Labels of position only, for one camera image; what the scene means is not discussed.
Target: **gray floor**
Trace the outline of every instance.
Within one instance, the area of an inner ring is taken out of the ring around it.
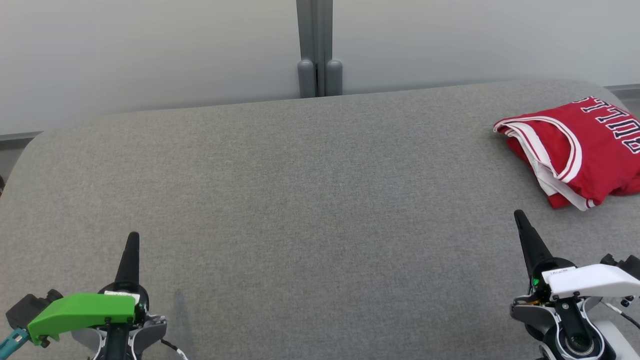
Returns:
[[[626,99],[621,97],[625,106],[640,119],[640,99]],[[13,166],[18,161],[20,154],[29,140],[8,140],[0,142],[0,176],[6,181],[11,174]]]

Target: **teal connector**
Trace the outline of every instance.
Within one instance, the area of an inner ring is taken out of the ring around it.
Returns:
[[[21,348],[27,341],[29,341],[29,334],[18,328],[15,329],[11,335],[0,344],[0,360],[7,360],[11,354]]]

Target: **folded clothing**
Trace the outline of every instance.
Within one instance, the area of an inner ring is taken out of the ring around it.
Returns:
[[[640,192],[640,122],[595,97],[502,119],[493,130],[527,162],[553,208]]]

